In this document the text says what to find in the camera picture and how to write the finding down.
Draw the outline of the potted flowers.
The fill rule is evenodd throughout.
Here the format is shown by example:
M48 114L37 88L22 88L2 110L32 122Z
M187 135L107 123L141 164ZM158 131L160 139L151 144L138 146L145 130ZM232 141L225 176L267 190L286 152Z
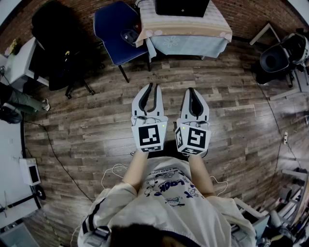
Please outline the potted flowers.
M5 56L12 54L18 46L18 40L14 39L11 45L5 50Z

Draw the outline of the cluttered metal rack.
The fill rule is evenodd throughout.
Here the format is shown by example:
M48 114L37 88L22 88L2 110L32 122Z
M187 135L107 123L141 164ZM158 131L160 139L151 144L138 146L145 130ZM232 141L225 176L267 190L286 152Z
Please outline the cluttered metal rack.
M306 212L309 205L309 171L298 168L283 169L281 172L292 176L299 188L293 193L291 187L283 186L273 210L269 208L256 210L237 197L234 198L241 214L255 231L253 247L269 247L281 239L287 239L282 244L287 246L295 240L290 228L295 227L304 217L305 222L309 220L309 213Z

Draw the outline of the black floor stand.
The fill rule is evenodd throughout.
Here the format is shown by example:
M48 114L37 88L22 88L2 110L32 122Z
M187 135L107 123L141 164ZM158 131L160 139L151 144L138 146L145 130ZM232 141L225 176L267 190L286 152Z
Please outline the black floor stand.
M6 211L8 211L9 209L13 208L13 207L16 207L24 202L27 202L31 199L34 199L35 203L36 203L36 206L38 209L41 209L41 204L39 202L39 199L40 200L45 200L46 199L46 195L45 195L45 192L43 190L43 188L40 186L40 185L35 185L35 186L30 186L31 190L32 190L32 195L30 196L27 196L19 201L16 201L14 203L11 203L11 204L6 204L5 206L2 206L0 204L0 213L4 213L5 214L5 217L6 216Z

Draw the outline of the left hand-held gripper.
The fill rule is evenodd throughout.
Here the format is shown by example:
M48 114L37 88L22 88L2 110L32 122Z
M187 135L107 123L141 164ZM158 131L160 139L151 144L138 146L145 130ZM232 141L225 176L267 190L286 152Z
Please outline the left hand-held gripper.
M145 111L153 83L144 86L132 101L132 132L136 147L141 152L162 151L166 138L168 117L164 116L162 91L154 89L154 106Z

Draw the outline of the black-framed glass door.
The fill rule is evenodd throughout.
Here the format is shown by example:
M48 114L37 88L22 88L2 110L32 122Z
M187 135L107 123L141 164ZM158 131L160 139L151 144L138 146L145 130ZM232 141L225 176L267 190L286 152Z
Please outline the black-framed glass door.
M203 17L210 0L154 0L158 15Z

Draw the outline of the person's white printed shirt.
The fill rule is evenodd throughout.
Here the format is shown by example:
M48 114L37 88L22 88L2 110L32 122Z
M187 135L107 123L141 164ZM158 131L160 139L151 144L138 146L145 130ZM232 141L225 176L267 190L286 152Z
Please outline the person's white printed shirt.
M93 247L98 227L147 224L189 247L253 247L255 231L231 198L204 197L192 183L188 162L149 160L138 192L127 183L104 189L89 210L78 247Z

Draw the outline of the person's left forearm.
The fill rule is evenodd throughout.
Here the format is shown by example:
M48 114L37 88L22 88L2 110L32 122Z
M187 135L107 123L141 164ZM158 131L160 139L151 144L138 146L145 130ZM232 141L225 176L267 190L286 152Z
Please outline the person's left forearm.
M131 185L136 192L139 191L143 181L143 173L147 167L147 159L149 153L137 150L132 161L122 179L123 183Z

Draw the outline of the table with checked tablecloth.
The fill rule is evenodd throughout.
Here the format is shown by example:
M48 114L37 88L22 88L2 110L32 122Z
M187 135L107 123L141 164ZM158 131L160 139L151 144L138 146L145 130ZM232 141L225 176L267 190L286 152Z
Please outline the table with checked tablecloth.
M203 17L158 15L155 0L139 0L136 4L141 32L135 44L146 44L151 58L157 51L217 58L232 41L232 30L212 1Z

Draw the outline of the white box device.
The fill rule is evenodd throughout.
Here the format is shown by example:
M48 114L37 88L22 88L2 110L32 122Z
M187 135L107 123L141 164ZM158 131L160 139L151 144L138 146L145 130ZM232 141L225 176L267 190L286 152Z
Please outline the white box device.
M25 184L35 186L41 183L35 158L20 158L19 165Z

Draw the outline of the grey office chair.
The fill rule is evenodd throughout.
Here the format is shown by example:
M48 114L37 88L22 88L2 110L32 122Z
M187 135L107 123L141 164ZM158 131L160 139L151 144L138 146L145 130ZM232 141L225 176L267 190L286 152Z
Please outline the grey office chair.
M9 124L19 124L22 122L23 116L17 107L4 103L0 107L0 120L6 121Z

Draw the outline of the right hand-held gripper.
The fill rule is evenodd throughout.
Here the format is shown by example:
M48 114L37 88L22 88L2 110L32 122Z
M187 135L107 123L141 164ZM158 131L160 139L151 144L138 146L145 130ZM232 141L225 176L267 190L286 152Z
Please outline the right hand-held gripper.
M196 89L188 88L183 99L181 118L176 121L174 132L178 152L189 155L207 153L211 138L208 120L209 106L204 97Z

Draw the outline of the person's right forearm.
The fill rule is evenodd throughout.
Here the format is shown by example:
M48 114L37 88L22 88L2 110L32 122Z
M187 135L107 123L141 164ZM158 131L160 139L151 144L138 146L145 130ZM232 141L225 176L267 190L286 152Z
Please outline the person's right forearm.
M216 196L211 178L207 172L200 155L190 155L188 157L192 183L204 196Z

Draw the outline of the black shell chair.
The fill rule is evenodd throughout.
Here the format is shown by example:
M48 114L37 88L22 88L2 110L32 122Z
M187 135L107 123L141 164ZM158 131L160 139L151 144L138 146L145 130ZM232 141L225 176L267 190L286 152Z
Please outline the black shell chair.
M288 86L293 87L292 70L295 65L290 62L285 49L281 45L274 45L264 51L259 60L251 66L258 84L266 84L272 80L283 80L289 75Z

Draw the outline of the white desk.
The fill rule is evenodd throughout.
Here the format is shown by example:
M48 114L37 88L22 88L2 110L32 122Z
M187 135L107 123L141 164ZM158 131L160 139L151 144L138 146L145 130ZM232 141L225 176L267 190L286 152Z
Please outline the white desk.
M4 76L0 82L10 85L25 76L34 79L35 72L29 67L38 44L40 43L33 37L20 48L17 55L9 56L4 66Z

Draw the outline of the white frame table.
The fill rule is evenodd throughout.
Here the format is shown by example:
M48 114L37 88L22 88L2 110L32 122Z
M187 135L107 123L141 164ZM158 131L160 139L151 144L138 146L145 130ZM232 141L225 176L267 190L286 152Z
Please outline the white frame table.
M277 35L275 29L270 23L267 23L258 33L257 35L249 42L249 44L252 46L254 45L268 30L271 30L272 33L275 35L278 42L281 42L281 39Z

